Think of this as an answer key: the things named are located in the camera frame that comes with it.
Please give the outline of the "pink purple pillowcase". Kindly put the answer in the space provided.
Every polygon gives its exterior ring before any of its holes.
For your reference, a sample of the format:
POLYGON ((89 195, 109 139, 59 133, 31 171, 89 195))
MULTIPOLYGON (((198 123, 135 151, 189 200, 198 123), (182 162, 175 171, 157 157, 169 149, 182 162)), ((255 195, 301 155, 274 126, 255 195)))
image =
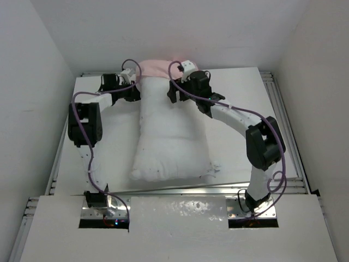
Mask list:
MULTIPOLYGON (((148 59, 139 63, 142 71, 143 77, 158 77, 158 78, 169 78, 168 68, 172 61, 158 60, 158 59, 148 59)), ((171 67, 172 78, 178 79, 182 77, 182 72, 179 71, 177 66, 173 65, 171 67)), ((136 69, 136 81, 140 79, 140 71, 136 69)))

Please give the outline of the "white pillow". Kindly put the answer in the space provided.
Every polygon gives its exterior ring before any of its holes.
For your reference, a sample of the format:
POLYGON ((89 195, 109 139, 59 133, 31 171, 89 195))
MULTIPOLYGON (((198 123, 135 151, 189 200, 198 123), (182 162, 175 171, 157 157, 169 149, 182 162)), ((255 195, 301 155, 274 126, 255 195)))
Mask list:
POLYGON ((140 138, 130 177, 163 182, 215 176, 202 115, 192 100, 171 103, 166 78, 140 81, 140 138))

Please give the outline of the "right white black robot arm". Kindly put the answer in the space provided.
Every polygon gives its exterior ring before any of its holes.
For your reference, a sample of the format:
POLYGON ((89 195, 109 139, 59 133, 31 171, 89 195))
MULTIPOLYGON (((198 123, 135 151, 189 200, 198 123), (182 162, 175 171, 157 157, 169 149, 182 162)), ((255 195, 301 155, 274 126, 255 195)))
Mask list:
POLYGON ((226 98, 212 91, 210 73, 178 66, 182 76, 170 78, 167 93, 170 101, 192 100, 198 110, 237 131, 245 139, 246 155, 252 166, 250 183, 245 191, 245 204, 250 212, 266 202, 273 190, 272 179, 285 174, 286 147, 274 117, 230 105, 226 98))

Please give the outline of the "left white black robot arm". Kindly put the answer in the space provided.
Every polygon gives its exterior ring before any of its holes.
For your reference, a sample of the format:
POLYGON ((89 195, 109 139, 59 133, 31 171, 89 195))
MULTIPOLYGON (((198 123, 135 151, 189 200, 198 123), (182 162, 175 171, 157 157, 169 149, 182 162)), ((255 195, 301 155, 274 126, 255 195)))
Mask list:
POLYGON ((79 91, 69 104, 68 137, 83 160, 87 182, 84 196, 89 208, 107 209, 113 200, 119 199, 109 192, 95 151, 103 137, 101 113, 120 99, 127 102, 140 100, 136 85, 133 69, 124 69, 119 74, 103 74, 97 91, 79 91))

